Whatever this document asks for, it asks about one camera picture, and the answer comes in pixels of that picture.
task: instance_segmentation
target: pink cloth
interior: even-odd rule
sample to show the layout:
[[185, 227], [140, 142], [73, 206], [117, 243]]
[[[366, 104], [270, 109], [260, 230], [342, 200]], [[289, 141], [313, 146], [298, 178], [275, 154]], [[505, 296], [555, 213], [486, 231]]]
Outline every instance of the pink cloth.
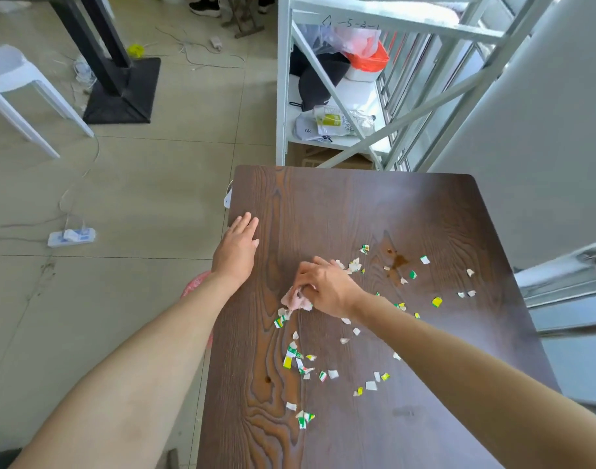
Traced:
[[285, 293], [285, 296], [280, 300], [283, 306], [286, 306], [287, 309], [290, 311], [295, 311], [296, 309], [306, 309], [310, 311], [313, 309], [313, 305], [311, 301], [307, 299], [307, 297], [302, 294], [302, 288], [298, 288], [293, 296], [290, 296], [289, 293], [291, 292], [291, 288], [289, 291]]
[[[192, 281], [190, 281], [189, 284], [187, 284], [187, 286], [185, 286], [185, 289], [184, 289], [183, 293], [181, 294], [181, 298], [187, 296], [190, 293], [190, 291], [198, 288], [200, 286], [200, 284], [203, 281], [205, 281], [205, 278], [209, 275], [211, 275], [211, 270], [204, 271], [204, 272], [200, 273], [200, 275], [198, 275], [196, 278], [194, 278]], [[214, 342], [214, 334], [212, 331], [211, 335], [209, 336], [209, 340], [207, 342], [207, 349], [211, 348], [211, 344], [213, 342]]]

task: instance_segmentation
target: person's right hand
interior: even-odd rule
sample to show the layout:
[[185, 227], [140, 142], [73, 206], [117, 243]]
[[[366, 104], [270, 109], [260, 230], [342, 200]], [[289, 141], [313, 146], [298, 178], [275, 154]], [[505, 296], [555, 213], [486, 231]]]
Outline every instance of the person's right hand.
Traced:
[[317, 309], [336, 318], [351, 317], [356, 302], [365, 293], [334, 260], [328, 262], [318, 256], [312, 263], [300, 263], [290, 295], [301, 287]]

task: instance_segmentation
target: hand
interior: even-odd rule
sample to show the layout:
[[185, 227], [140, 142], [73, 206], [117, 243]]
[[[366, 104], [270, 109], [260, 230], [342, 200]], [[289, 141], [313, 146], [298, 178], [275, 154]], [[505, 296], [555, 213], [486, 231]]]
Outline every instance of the hand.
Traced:
[[252, 239], [258, 219], [254, 217], [251, 220], [251, 217], [252, 215], [246, 212], [243, 217], [235, 219], [218, 245], [211, 265], [211, 272], [227, 278], [235, 291], [250, 276], [259, 243], [259, 239]]
[[299, 287], [317, 309], [336, 318], [353, 317], [356, 303], [365, 293], [334, 260], [318, 256], [312, 263], [300, 263], [292, 294]]

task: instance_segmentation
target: black square base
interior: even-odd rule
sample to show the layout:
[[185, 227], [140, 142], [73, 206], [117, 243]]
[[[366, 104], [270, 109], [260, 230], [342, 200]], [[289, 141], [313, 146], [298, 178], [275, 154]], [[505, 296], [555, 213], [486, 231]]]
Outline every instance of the black square base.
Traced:
[[85, 123], [150, 123], [160, 66], [161, 58], [148, 57], [134, 60], [130, 69], [121, 69], [127, 76], [127, 85], [120, 97], [109, 95], [96, 82], [83, 114]]

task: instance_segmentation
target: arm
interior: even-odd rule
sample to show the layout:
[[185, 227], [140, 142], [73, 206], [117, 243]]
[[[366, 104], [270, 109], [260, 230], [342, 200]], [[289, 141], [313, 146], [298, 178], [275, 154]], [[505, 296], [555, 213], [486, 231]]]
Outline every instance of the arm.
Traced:
[[250, 275], [257, 223], [237, 218], [207, 279], [85, 375], [12, 469], [155, 467], [215, 319]]
[[304, 286], [320, 311], [352, 318], [383, 339], [502, 465], [596, 468], [593, 413], [366, 293], [338, 266], [313, 261], [300, 264], [294, 287]]

